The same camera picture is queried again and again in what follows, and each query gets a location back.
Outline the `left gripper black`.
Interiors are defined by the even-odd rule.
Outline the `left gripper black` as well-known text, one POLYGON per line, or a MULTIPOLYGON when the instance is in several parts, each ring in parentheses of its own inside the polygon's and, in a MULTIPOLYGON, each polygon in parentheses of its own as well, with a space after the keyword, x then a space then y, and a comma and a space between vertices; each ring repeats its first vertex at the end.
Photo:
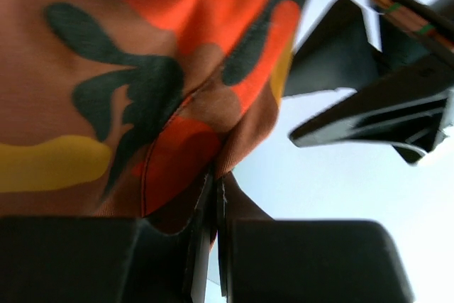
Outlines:
POLYGON ((385 76, 369 85, 379 71, 362 9, 353 0, 335 0, 294 54, 283 96, 361 90, 295 128, 289 139, 300 148, 388 143, 415 165, 453 137, 453 0, 369 1, 379 14, 385 76))

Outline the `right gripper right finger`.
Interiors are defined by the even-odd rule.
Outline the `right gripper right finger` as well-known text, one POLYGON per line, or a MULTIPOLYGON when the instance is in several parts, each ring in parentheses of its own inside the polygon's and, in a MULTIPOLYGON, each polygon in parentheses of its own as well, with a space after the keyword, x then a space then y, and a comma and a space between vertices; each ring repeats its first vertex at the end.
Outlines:
POLYGON ((395 243, 368 220, 275 220, 233 178, 216 185, 228 302, 412 302, 395 243))

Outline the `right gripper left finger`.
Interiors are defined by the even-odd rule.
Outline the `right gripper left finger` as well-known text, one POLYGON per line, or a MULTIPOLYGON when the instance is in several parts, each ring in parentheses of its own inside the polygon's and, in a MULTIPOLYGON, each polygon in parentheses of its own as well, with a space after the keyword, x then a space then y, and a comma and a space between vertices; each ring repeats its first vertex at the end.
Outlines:
POLYGON ((2 302, 203 302, 214 180, 207 171, 177 201, 182 229, 154 218, 10 216, 1 220, 2 302))

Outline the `orange camouflage trousers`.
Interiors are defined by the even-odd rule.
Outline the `orange camouflage trousers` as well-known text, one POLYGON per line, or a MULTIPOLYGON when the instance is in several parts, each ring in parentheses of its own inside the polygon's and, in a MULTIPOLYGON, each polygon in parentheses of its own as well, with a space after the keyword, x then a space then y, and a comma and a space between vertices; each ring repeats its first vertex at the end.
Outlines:
POLYGON ((306 0, 1 0, 1 214, 180 232, 272 130, 306 0))

